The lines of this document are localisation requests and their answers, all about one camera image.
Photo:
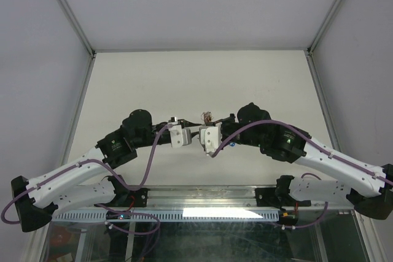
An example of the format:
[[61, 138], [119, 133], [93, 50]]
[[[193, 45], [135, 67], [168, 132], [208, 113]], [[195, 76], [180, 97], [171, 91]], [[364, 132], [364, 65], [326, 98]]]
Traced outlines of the metal keyring holder with rings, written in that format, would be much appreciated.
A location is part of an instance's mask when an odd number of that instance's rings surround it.
[[201, 114], [201, 120], [203, 122], [204, 126], [211, 126], [214, 124], [214, 117], [212, 116], [212, 113], [210, 111], [203, 112]]

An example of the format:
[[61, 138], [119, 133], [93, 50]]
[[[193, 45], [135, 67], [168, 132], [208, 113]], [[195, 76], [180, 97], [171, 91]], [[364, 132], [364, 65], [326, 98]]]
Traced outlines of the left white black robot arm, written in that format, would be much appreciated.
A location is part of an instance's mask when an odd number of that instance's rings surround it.
[[171, 118], [157, 125], [143, 109], [130, 113], [118, 129], [109, 133], [80, 158], [39, 177], [18, 176], [11, 181], [17, 224], [24, 233], [35, 231], [63, 212], [99, 203], [110, 203], [138, 191], [147, 181], [152, 160], [139, 185], [129, 185], [115, 169], [137, 157], [137, 149], [171, 144], [173, 148], [192, 142], [196, 123]]

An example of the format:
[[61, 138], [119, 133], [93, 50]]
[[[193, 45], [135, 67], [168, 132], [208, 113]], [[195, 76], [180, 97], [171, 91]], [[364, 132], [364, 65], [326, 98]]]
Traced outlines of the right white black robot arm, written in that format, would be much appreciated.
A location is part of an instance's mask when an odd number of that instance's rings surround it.
[[306, 131], [272, 120], [254, 103], [215, 124], [218, 135], [206, 141], [206, 154], [216, 157], [235, 143], [257, 147], [273, 160], [297, 164], [329, 176], [330, 180], [304, 180], [282, 175], [276, 181], [277, 207], [290, 202], [322, 201], [351, 204], [354, 210], [375, 220], [392, 213], [392, 165], [374, 166], [328, 147]]

